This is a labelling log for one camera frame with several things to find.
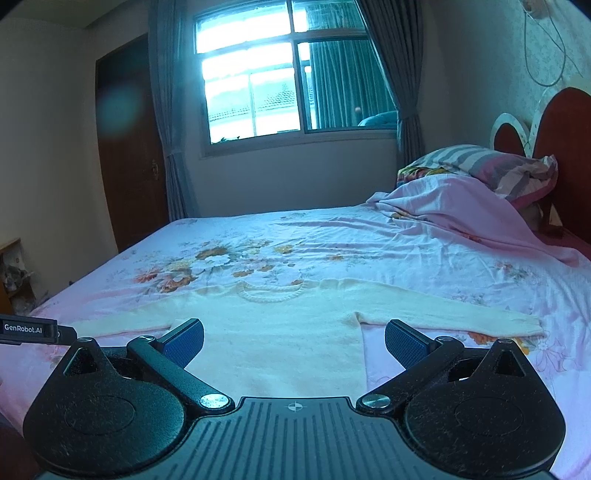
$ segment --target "red headboard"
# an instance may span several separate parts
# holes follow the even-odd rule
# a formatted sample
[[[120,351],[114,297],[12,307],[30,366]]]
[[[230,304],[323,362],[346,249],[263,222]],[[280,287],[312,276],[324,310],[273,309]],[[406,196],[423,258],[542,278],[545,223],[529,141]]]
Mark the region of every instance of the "red headboard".
[[[491,148],[532,158],[554,155],[558,182],[550,200],[563,226],[591,244],[591,83],[578,77],[565,88],[547,90],[531,131],[503,113]]]

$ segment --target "curtain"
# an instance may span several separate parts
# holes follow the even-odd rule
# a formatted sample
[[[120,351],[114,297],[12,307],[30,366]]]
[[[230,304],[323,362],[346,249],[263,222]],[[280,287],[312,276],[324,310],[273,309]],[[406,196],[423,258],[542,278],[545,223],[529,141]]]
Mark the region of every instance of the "curtain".
[[[423,68],[421,0],[357,0],[398,109],[398,158],[405,167],[425,153],[417,112]]]
[[[354,3],[306,5],[310,29],[363,27]],[[310,43],[319,128],[356,127],[364,118],[393,110],[384,77],[367,40]]]
[[[164,153],[171,222],[199,216],[183,152],[185,20],[186,0],[152,0],[148,19],[150,81]]]

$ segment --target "white sweater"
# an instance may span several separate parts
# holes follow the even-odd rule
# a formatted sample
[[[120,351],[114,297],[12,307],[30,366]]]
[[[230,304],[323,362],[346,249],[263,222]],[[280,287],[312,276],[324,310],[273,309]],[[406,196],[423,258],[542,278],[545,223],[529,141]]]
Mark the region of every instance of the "white sweater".
[[[355,402],[366,391],[360,323],[397,318],[494,337],[542,333],[536,317],[353,279],[206,287],[75,327],[97,337],[175,328],[191,317],[203,322],[205,343],[187,370],[236,401],[343,395]]]

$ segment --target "door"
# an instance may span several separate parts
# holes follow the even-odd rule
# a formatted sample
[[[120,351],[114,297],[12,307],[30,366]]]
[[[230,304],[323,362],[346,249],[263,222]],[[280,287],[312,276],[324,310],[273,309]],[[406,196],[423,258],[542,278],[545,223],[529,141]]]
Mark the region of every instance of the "door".
[[[111,225],[122,252],[168,223],[147,35],[97,61],[96,129]]]

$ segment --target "pink blanket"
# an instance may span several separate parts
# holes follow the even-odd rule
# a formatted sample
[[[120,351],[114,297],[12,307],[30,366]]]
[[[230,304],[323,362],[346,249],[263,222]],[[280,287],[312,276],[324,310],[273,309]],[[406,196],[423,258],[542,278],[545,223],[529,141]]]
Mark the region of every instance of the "pink blanket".
[[[392,193],[375,193],[367,204],[391,218],[430,222],[497,251],[526,256],[539,252],[572,267],[580,262],[576,250],[542,243],[509,202],[471,177],[423,177]],[[448,238],[457,241],[455,235]]]

